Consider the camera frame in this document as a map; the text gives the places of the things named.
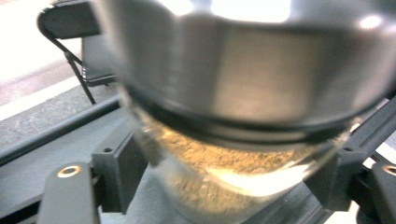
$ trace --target glass jar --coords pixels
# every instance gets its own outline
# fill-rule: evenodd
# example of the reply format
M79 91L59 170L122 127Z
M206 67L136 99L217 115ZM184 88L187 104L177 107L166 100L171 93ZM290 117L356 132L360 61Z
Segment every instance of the glass jar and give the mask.
M133 110L134 138L172 205L194 223L241 223L329 159L345 138L294 149L246 151L194 140Z

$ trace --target chair leg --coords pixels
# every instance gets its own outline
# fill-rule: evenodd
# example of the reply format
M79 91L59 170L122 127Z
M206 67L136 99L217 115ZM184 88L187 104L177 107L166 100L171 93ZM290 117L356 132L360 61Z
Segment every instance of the chair leg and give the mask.
M85 91L85 94L87 94L88 99L90 99L91 104L93 104L93 105L96 104L95 100L92 97L90 90L88 90L87 85L85 84L84 80L82 79L81 74L78 71L78 68L76 67L76 64L73 61L72 55L70 54L70 52L65 52L64 56L66 57L67 61L70 63L70 66L72 67L79 83L81 84L82 89Z

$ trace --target brass insert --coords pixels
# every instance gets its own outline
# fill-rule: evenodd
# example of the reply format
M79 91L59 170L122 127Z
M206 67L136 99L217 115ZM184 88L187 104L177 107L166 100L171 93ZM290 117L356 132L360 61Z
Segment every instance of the brass insert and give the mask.
M78 172L81 170L81 168L77 165L72 165L72 166L67 166L63 168L59 173L58 177L60 178L67 178L73 175L78 174Z
M395 166L391 166L391 165L384 165L384 167L382 167L384 169L385 172L387 172L390 175L396 175L396 167Z

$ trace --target black chair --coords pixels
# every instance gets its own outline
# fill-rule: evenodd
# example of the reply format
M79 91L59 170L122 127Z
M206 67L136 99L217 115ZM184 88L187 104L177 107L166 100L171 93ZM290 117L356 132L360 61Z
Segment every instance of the black chair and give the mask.
M90 1L54 3L39 13L37 26L43 36L64 52L83 90L91 103L95 104L88 87L114 82L115 76L110 69L111 56L107 42L101 35ZM59 41L79 37L82 42L82 60Z

